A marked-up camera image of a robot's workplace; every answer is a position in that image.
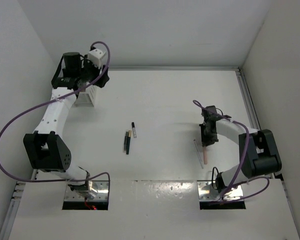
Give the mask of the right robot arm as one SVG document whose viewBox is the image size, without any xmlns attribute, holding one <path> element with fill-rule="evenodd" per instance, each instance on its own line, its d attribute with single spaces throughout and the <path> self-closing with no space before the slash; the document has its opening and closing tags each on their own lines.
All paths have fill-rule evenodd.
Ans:
<svg viewBox="0 0 300 240">
<path fill-rule="evenodd" d="M 228 115 L 218 114 L 214 105 L 202 107 L 201 115 L 203 123 L 199 126 L 203 147 L 217 143 L 218 136 L 224 136 L 239 148 L 238 165 L 219 172 L 214 180 L 214 187 L 221 196 L 235 185 L 282 169 L 276 141 L 270 130 L 249 128 Z"/>
</svg>

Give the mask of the pink makeup stick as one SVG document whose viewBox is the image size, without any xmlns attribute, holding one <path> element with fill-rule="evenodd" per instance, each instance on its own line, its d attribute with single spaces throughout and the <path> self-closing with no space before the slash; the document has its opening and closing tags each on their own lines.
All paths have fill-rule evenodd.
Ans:
<svg viewBox="0 0 300 240">
<path fill-rule="evenodd" d="M 208 155 L 207 155 L 207 147 L 206 146 L 203 146 L 202 147 L 202 154 L 203 154 L 203 163 L 205 164 L 205 165 L 207 165 L 208 164 Z"/>
</svg>

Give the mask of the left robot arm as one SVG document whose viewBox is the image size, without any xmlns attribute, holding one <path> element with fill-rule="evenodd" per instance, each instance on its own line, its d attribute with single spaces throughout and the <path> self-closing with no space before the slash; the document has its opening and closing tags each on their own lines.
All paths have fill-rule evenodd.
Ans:
<svg viewBox="0 0 300 240">
<path fill-rule="evenodd" d="M 27 133 L 23 144 L 33 169 L 51 173 L 69 181 L 72 191 L 91 193 L 93 183 L 90 173 L 72 161 L 72 154 L 63 141 L 63 130 L 69 111 L 79 97 L 78 89 L 87 89 L 97 77 L 95 86 L 103 88 L 109 80 L 102 59 L 106 53 L 90 50 L 82 56 L 78 52 L 62 55 L 52 78 L 51 103 L 33 133 Z"/>
</svg>

